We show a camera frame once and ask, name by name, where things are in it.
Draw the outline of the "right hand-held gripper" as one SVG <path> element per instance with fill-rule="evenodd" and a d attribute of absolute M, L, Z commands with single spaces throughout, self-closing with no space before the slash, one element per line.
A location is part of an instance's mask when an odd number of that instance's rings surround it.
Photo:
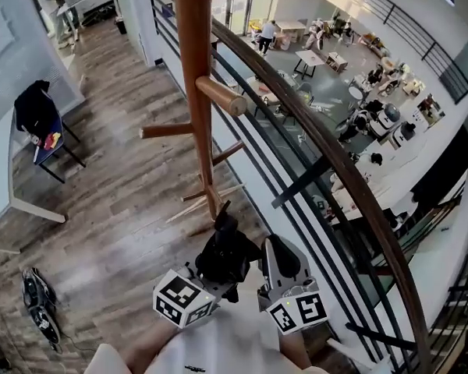
<path fill-rule="evenodd" d="M 295 333 L 328 320 L 307 257 L 288 239 L 266 237 L 259 268 L 265 280 L 257 291 L 260 310 L 268 313 L 280 333 Z"/>

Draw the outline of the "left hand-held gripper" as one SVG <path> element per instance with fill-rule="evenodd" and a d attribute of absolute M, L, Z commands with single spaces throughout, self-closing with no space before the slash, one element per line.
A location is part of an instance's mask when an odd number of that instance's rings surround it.
<path fill-rule="evenodd" d="M 153 309 L 180 329 L 198 324 L 220 307 L 222 299 L 237 303 L 237 283 L 210 281 L 190 263 L 169 270 L 153 291 Z"/>

